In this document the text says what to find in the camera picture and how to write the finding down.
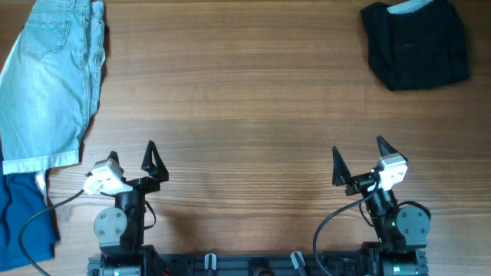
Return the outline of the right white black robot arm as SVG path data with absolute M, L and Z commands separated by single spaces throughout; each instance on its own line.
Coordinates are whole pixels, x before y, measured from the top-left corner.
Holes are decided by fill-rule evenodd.
M 366 219 L 378 241 L 366 241 L 356 253 L 356 275 L 427 275 L 427 236 L 431 214 L 414 201 L 398 202 L 393 188 L 408 170 L 408 160 L 382 136 L 377 137 L 381 153 L 377 165 L 357 176 L 351 175 L 337 147 L 332 148 L 333 185 L 345 187 L 347 196 L 361 195 Z

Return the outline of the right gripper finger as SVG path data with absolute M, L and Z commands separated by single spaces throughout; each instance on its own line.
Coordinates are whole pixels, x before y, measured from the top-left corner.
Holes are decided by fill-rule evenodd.
M 350 182 L 351 173 L 341 155 L 338 148 L 332 148 L 333 156 L 333 175 L 332 184 L 334 186 L 345 186 Z
M 377 145 L 383 161 L 407 161 L 407 157 L 392 147 L 382 136 L 377 136 Z

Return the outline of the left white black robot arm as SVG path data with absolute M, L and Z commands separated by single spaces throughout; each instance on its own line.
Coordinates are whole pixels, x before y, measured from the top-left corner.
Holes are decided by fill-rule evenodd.
M 88 276 L 171 274 L 156 249 L 143 243 L 144 232 L 153 227 L 145 224 L 145 213 L 154 213 L 145 196 L 160 191 L 160 184 L 169 180 L 169 173 L 152 140 L 147 144 L 141 169 L 147 176 L 127 180 L 117 153 L 112 151 L 91 170 L 95 190 L 113 198 L 114 207 L 104 209 L 94 220 L 101 256 L 89 260 Z

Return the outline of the light blue denim shorts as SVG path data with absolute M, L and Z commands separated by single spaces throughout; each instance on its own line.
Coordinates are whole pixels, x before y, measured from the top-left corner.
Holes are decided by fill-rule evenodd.
M 79 163 L 98 111 L 105 27 L 102 1 L 34 4 L 1 72 L 5 174 Z

